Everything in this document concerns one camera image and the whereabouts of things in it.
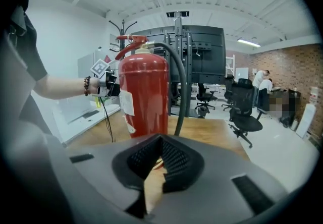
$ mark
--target hand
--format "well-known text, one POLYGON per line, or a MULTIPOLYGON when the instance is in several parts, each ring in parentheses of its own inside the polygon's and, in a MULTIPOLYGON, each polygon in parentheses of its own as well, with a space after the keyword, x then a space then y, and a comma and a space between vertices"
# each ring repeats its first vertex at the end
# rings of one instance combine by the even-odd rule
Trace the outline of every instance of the hand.
POLYGON ((90 78, 89 91, 91 92, 91 94, 96 94, 98 87, 99 87, 99 79, 96 77, 90 78))

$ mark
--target man in white shirt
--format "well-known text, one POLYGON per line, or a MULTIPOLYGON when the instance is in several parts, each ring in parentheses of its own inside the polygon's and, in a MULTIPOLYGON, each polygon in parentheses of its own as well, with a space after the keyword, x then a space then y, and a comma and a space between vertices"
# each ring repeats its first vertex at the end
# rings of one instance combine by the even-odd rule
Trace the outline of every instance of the man in white shirt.
POLYGON ((263 90, 263 89, 267 89, 267 93, 269 94, 272 91, 273 88, 273 81, 271 78, 269 79, 264 79, 261 83, 261 85, 259 86, 259 91, 263 90))
POLYGON ((264 79, 265 76, 268 76, 270 72, 268 70, 260 70, 257 72, 256 76, 253 79, 252 85, 254 87, 254 94, 253 94, 253 106, 257 106, 258 104, 258 92, 259 87, 264 79))

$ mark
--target computer monitor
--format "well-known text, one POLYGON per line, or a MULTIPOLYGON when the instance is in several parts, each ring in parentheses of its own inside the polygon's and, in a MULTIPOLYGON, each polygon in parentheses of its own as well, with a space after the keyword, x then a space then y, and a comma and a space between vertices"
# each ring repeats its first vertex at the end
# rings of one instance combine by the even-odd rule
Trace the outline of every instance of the computer monitor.
MULTIPOLYGON (((192 40, 191 82, 224 84, 226 74, 226 47, 222 28, 184 25, 182 35, 183 61, 187 57, 187 34, 192 40)), ((175 27, 154 28, 133 33, 147 36, 149 41, 166 42, 169 35, 170 45, 175 48, 175 27)), ((165 56, 162 48, 156 48, 155 54, 165 56)), ((171 81, 179 82, 176 65, 171 61, 171 81)))

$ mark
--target black office chair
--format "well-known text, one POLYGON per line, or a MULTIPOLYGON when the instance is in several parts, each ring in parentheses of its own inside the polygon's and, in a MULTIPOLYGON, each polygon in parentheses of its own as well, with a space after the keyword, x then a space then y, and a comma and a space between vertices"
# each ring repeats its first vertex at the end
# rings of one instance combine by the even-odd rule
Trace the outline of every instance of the black office chair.
POLYGON ((258 109, 259 115, 257 118, 251 116, 252 113, 252 98, 254 87, 248 79, 239 79, 238 83, 232 84, 232 99, 233 104, 230 110, 230 121, 235 124, 229 125, 234 133, 249 143, 249 148, 252 148, 252 143, 247 139, 248 132, 257 132, 262 130, 262 124, 259 118, 262 114, 267 114, 262 109, 258 109))
POLYGON ((214 97, 213 94, 214 94, 214 91, 207 93, 206 88, 204 88, 203 83, 199 83, 198 84, 198 95, 196 97, 198 100, 202 101, 203 103, 197 103, 198 106, 195 109, 197 109, 198 107, 205 106, 207 108, 208 113, 210 113, 210 111, 208 110, 208 107, 212 107, 213 110, 215 110, 215 106, 208 104, 211 100, 218 99, 217 97, 214 97))
POLYGON ((180 92, 178 90, 178 83, 171 83, 171 94, 172 94, 172 105, 177 105, 177 100, 180 97, 180 92))
POLYGON ((223 111, 225 111, 227 108, 232 107, 232 84, 234 83, 234 76, 232 74, 228 74, 225 80, 226 84, 226 92, 224 93, 224 98, 227 100, 228 104, 222 104, 221 107, 226 106, 223 111))

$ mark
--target whiteboard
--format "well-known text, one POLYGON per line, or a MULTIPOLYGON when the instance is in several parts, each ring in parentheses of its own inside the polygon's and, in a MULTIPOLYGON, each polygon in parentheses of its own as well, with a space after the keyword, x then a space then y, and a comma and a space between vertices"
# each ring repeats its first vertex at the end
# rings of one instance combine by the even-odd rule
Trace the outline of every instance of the whiteboard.
POLYGON ((249 67, 236 68, 235 81, 239 79, 249 79, 249 67))

